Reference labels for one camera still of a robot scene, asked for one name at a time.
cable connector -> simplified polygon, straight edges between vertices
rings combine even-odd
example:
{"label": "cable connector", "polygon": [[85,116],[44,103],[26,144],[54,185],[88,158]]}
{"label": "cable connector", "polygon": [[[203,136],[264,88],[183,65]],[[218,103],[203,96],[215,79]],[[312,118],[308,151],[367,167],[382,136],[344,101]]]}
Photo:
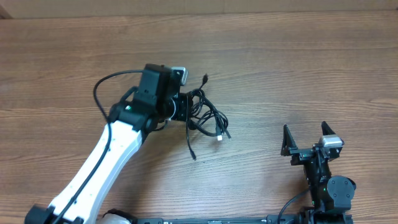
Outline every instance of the cable connector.
{"label": "cable connector", "polygon": [[193,152],[193,150],[192,150],[192,149],[189,149],[189,151],[191,152],[192,159],[193,159],[193,160],[196,160],[196,159],[197,159],[197,156],[195,155],[195,153]]}
{"label": "cable connector", "polygon": [[217,135],[217,140],[222,141],[223,137],[221,135],[221,129],[219,126],[216,126],[216,135]]}
{"label": "cable connector", "polygon": [[199,89],[201,89],[206,82],[209,80],[209,76],[207,75],[207,73],[203,76],[202,80],[201,80],[201,86],[199,87]]}

wood grain surface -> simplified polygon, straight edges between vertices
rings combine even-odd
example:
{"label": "wood grain surface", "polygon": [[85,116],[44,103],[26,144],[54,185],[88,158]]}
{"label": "wood grain surface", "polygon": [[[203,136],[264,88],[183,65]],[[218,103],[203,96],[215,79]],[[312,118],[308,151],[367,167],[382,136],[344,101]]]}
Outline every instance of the wood grain surface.
{"label": "wood grain surface", "polygon": [[0,0],[6,18],[395,10],[398,0]]}
{"label": "wood grain surface", "polygon": [[[209,74],[204,90],[233,138],[192,131],[193,161],[183,123],[151,134],[100,213],[278,213],[306,187],[302,167],[280,156],[283,125],[309,147],[325,120],[346,142],[330,168],[358,185],[356,223],[398,219],[398,12],[378,11],[1,20],[0,223],[22,223],[61,192],[102,133],[95,82],[145,63],[187,67],[182,91]],[[101,101],[109,109],[139,79],[109,80]]]}

tangled cable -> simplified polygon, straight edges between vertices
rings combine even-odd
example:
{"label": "tangled cable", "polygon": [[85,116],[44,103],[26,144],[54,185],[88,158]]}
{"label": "tangled cable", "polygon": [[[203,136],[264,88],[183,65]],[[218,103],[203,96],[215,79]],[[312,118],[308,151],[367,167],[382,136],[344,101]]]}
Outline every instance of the tangled cable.
{"label": "tangled cable", "polygon": [[[203,76],[202,84],[199,88],[192,90],[189,95],[191,99],[194,97],[198,97],[199,100],[195,103],[192,108],[189,107],[189,100],[187,101],[187,120],[185,123],[185,130],[187,135],[187,143],[189,147],[189,151],[191,153],[192,159],[196,160],[196,155],[192,150],[190,141],[189,141],[189,129],[191,130],[199,130],[201,133],[210,136],[216,137],[220,141],[222,140],[222,134],[226,134],[229,139],[231,139],[231,135],[227,130],[228,127],[228,118],[222,112],[218,111],[216,107],[208,100],[205,96],[205,92],[201,89],[206,82],[208,81],[208,75]],[[201,117],[199,117],[200,112],[202,111],[203,105],[209,107],[209,110],[206,111]],[[214,118],[216,121],[216,132],[211,133],[205,130],[202,126],[210,119]]]}

wooden tabletop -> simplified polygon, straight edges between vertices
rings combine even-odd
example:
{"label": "wooden tabletop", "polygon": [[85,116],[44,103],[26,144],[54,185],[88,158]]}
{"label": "wooden tabletop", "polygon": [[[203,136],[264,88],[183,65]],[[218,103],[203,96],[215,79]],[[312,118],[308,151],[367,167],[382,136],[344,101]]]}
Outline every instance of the wooden tabletop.
{"label": "wooden tabletop", "polygon": [[[184,66],[190,91],[229,119],[232,140],[173,122],[126,164],[100,213],[138,217],[263,217],[307,187],[280,156],[283,125],[310,147],[327,121],[345,140],[333,175],[357,183],[356,223],[398,218],[398,12],[300,12],[0,21],[0,223],[47,206],[96,145],[100,78],[146,63]],[[107,109],[139,82],[99,88]],[[213,131],[214,124],[207,128]],[[295,213],[310,199],[286,211]]]}

black wire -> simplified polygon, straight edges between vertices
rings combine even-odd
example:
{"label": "black wire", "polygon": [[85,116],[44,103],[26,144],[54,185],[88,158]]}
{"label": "black wire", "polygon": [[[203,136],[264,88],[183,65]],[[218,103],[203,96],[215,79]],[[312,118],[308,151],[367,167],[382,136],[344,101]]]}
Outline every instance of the black wire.
{"label": "black wire", "polygon": [[[58,215],[58,217],[54,220],[53,224],[57,224],[62,217],[64,216],[64,214],[67,212],[67,210],[70,208],[70,206],[75,203],[77,197],[79,196],[79,194],[81,193],[81,191],[86,187],[88,181],[90,181],[90,179],[92,178],[92,176],[94,175],[94,173],[96,172],[96,170],[98,169],[98,167],[101,165],[102,160],[105,158],[105,155],[109,149],[109,146],[111,144],[111,139],[112,139],[112,128],[111,128],[111,122],[109,121],[108,116],[105,113],[104,108],[102,107],[98,97],[97,97],[97,88],[98,86],[105,80],[115,77],[117,75],[122,75],[122,74],[127,74],[127,73],[142,73],[142,70],[126,70],[126,71],[122,71],[122,72],[116,72],[114,74],[108,75],[102,79],[100,79],[94,86],[93,89],[93,96],[94,96],[94,100],[95,103],[97,104],[97,107],[99,108],[99,110],[101,111],[102,115],[105,118],[106,124],[108,125],[108,141],[106,142],[104,151],[101,155],[101,157],[98,159],[98,162],[95,164],[94,168],[91,170],[90,174],[88,174],[87,178],[85,179],[85,181],[80,185],[79,189],[76,191],[76,193],[74,194],[74,196],[69,200],[68,204],[65,206],[65,208],[61,211],[61,213]],[[133,88],[131,88],[129,91],[126,92],[126,94],[124,94],[124,96],[126,96]]]}
{"label": "black wire", "polygon": [[297,200],[300,197],[303,197],[308,191],[310,190],[310,188],[308,188],[307,190],[304,190],[303,192],[299,193],[298,195],[294,196],[294,198],[290,199],[285,206],[280,210],[279,215],[278,215],[278,220],[277,220],[277,224],[280,224],[280,218],[282,217],[283,212],[285,211],[285,209],[295,200]]}
{"label": "black wire", "polygon": [[[186,135],[187,135],[187,143],[189,147],[189,151],[191,152],[192,159],[196,160],[196,155],[192,150],[190,141],[189,141],[189,131],[188,129],[192,130],[199,130],[201,133],[215,137],[219,136],[221,134],[226,134],[227,137],[230,139],[231,135],[229,135],[229,132],[227,130],[228,128],[228,118],[223,114],[222,112],[218,111],[216,107],[206,98],[205,92],[201,89],[206,82],[208,81],[208,75],[206,74],[203,76],[202,84],[199,88],[192,90],[189,94],[191,98],[198,97],[199,101],[198,103],[195,103],[192,106],[192,109],[189,110],[189,103],[187,100],[187,120],[185,123],[185,130],[186,130]],[[199,114],[204,106],[209,107],[209,110],[206,111],[201,117],[199,117]],[[211,133],[204,128],[202,128],[202,125],[204,125],[210,118],[214,118],[216,121],[216,132]]]}
{"label": "black wire", "polygon": [[120,98],[120,103],[123,103],[129,98],[132,93],[136,92],[138,90],[138,87],[133,86],[131,87],[121,98]]}
{"label": "black wire", "polygon": [[157,128],[157,129],[155,129],[155,130],[153,130],[153,131],[161,131],[161,130],[165,129],[165,128],[167,127],[168,124],[169,124],[169,121],[168,121],[168,120],[165,120],[162,127]]}

